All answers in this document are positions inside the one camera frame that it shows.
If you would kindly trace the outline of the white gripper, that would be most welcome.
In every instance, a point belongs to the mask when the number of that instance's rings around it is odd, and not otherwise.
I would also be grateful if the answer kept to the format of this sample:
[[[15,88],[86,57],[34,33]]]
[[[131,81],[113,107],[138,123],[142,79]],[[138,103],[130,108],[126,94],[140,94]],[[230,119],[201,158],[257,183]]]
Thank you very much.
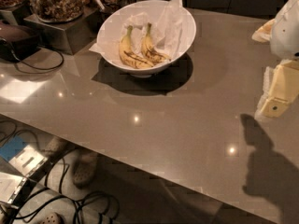
[[[299,95],[299,0],[288,0],[272,19],[257,29],[257,42],[270,40],[271,52],[282,60],[275,68],[267,67],[263,75],[260,113],[278,118]]]

